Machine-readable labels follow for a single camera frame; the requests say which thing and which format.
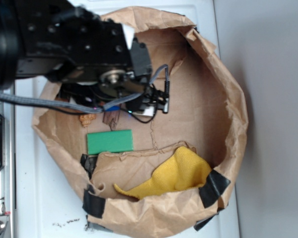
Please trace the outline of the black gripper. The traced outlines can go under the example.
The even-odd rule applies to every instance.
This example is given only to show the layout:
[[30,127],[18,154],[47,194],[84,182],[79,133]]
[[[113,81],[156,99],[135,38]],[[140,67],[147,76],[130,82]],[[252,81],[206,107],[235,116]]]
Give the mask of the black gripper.
[[169,67],[161,65],[152,70],[149,51],[145,43],[133,39],[130,49],[133,69],[113,69],[100,75],[99,81],[63,84],[60,99],[89,108],[124,111],[138,119],[147,116],[152,120],[157,111],[169,112]]

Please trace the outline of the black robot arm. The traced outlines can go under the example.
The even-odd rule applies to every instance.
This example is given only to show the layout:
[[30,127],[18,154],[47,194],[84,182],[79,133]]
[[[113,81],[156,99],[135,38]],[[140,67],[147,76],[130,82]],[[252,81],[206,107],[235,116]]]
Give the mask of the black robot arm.
[[[154,81],[146,44],[132,27],[102,20],[67,0],[0,0],[0,101],[70,115],[123,110],[135,118],[169,111]],[[58,100],[6,94],[17,79],[43,76],[60,84]]]

